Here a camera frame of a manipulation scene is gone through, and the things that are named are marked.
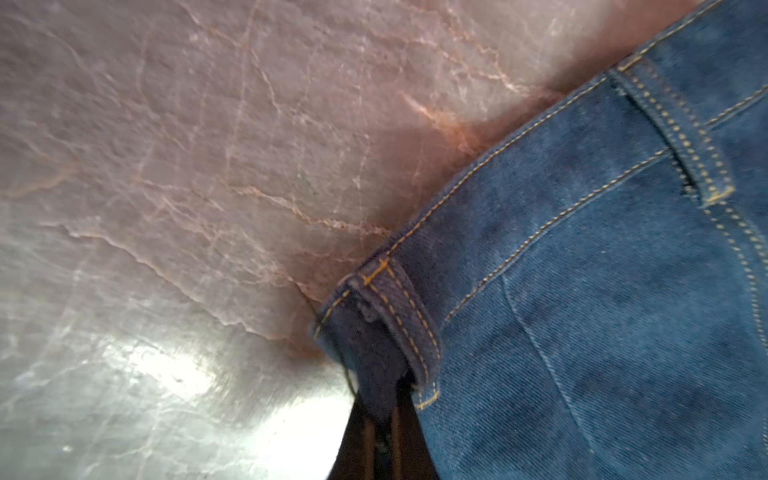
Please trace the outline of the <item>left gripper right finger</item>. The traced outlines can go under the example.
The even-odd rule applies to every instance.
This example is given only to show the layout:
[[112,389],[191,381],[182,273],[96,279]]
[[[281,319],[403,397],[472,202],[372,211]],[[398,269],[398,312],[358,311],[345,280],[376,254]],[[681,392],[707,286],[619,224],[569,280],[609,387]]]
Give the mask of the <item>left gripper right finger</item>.
[[396,393],[390,420],[393,479],[438,480],[439,475],[411,399],[410,385],[399,383]]

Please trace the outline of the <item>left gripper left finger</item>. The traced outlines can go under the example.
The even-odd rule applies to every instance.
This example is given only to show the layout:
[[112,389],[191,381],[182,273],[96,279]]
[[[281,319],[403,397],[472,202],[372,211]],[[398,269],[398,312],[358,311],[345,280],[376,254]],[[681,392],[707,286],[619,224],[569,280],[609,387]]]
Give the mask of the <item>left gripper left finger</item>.
[[328,480],[375,479],[376,425],[356,399]]

